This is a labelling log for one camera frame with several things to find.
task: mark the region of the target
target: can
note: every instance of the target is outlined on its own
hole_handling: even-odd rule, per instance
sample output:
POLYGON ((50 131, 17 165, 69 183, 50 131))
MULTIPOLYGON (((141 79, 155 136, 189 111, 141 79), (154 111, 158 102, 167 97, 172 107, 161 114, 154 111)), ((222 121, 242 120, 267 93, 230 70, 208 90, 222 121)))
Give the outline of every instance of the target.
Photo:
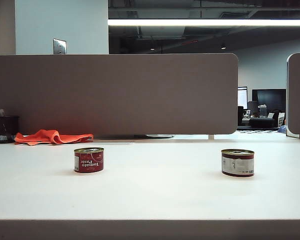
POLYGON ((74 150, 74 171, 77 173, 94 173, 104 169, 104 149, 86 147, 74 150))
POLYGON ((224 149, 222 153, 222 173, 234 177, 251 177, 255 174, 255 152, 244 149, 224 149))

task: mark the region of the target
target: electrical outlet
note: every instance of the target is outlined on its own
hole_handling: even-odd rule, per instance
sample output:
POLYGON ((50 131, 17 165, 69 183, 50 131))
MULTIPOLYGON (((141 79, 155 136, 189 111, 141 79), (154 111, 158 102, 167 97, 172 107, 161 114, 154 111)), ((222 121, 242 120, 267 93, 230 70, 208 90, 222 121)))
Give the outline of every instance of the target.
POLYGON ((53 54, 66 54, 67 42, 64 40, 53 39, 53 54))

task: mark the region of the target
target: computer monitor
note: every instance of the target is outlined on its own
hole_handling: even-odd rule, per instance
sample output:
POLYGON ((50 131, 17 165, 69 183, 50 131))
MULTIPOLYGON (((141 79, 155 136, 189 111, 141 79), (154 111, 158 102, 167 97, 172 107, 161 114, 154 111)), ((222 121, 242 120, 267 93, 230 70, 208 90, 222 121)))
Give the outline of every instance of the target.
POLYGON ((248 109, 248 87, 238 86, 238 106, 248 109))
POLYGON ((286 112, 286 89, 253 89, 252 101, 265 104, 267 113, 273 110, 286 112))

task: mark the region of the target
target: pen holder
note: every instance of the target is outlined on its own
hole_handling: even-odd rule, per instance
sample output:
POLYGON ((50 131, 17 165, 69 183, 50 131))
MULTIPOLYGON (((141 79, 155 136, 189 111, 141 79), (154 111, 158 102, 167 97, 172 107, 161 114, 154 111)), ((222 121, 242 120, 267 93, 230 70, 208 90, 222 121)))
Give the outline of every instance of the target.
POLYGON ((19 132, 18 116, 0 116, 0 144, 14 143, 19 132))

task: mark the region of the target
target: ceiling light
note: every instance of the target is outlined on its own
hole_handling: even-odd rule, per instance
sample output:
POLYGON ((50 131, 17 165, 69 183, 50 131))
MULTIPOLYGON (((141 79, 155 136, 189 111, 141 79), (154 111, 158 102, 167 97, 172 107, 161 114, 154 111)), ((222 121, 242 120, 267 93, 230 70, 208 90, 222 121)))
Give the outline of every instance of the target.
POLYGON ((272 19, 108 19, 109 26, 300 26, 300 20, 272 19))

